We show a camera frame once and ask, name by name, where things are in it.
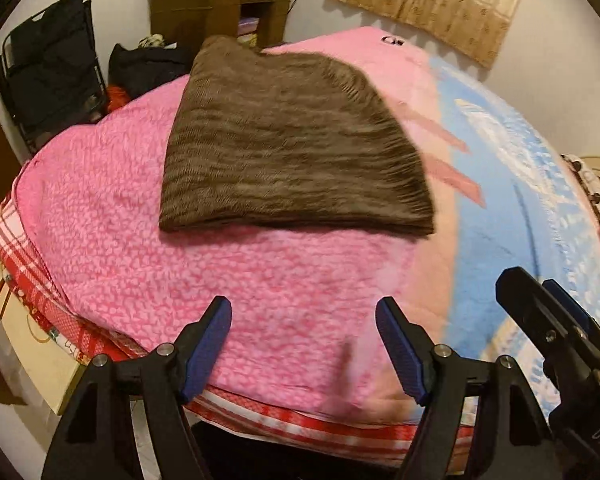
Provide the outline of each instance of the pink blanket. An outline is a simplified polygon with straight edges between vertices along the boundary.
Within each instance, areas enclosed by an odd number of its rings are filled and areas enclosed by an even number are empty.
[[[164,152],[186,81],[50,142],[16,190],[29,237],[76,314],[148,350],[227,296],[234,322],[213,385],[310,412],[359,403],[386,358],[374,305],[397,295],[414,243],[353,230],[161,233]]]

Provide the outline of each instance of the bed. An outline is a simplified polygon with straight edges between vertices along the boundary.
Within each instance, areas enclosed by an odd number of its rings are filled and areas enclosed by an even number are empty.
[[[157,218],[153,195],[135,193],[161,178],[185,76],[97,125],[70,128],[23,168],[0,207],[0,261],[13,294],[83,364],[101,352],[117,360],[144,355],[196,320],[215,293],[228,296],[232,334],[189,409],[253,438],[390,466],[402,461],[421,411],[401,392],[373,324],[385,295],[464,356],[513,355],[550,412],[557,392],[539,353],[496,304],[494,283],[503,269],[525,267],[557,280],[600,323],[598,226],[567,165],[480,83],[381,30],[272,52],[321,52],[365,72],[420,150],[434,235],[239,226],[164,238],[157,221],[139,224],[136,217]],[[116,187],[118,171],[135,178]],[[94,186],[109,186],[115,203],[94,204],[79,218],[72,204]],[[129,231],[142,235],[125,238],[117,257],[112,248]],[[173,249],[173,263],[138,264],[143,237]],[[124,252],[131,248],[134,257]],[[235,253],[247,255],[214,266],[219,254]],[[248,282],[240,265],[254,266]],[[475,410],[468,399],[453,468],[468,452]]]

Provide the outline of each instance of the black bag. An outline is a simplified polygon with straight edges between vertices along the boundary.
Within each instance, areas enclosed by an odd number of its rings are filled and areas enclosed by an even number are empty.
[[[191,72],[187,49],[147,47],[127,50],[117,44],[109,57],[109,84],[121,86],[132,99]]]
[[[59,0],[11,31],[2,44],[0,94],[31,153],[69,126],[103,116],[109,99],[90,1]]]

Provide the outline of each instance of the bedspread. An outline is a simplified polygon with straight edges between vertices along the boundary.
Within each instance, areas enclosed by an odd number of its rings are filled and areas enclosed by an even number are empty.
[[[573,183],[523,118],[473,79],[364,28],[283,47],[361,68],[422,152],[436,204],[427,240],[352,230],[157,228],[167,136],[186,78],[95,126],[53,139],[14,198],[71,311],[146,349],[173,340],[215,294],[234,325],[211,383],[348,420],[403,422],[417,410],[374,327],[392,295],[459,353],[509,353],[545,411],[557,394],[537,351],[494,298],[506,267],[554,278],[600,322],[600,243]],[[475,407],[465,410],[471,422]]]

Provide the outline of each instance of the blue gripper pad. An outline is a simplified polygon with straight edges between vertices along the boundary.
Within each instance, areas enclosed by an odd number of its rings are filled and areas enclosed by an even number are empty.
[[[555,280],[544,280],[542,282],[544,290],[551,294],[555,300],[560,303],[564,309],[571,314],[571,317],[580,325],[581,329],[590,335],[589,314],[574,300],[571,295],[564,290]]]
[[[435,381],[433,342],[421,326],[409,323],[394,298],[376,305],[376,326],[402,389],[425,406]]]
[[[191,401],[205,389],[229,333],[231,318],[231,303],[227,298],[218,296],[197,323],[204,332],[187,360],[187,377],[181,390],[187,400]]]

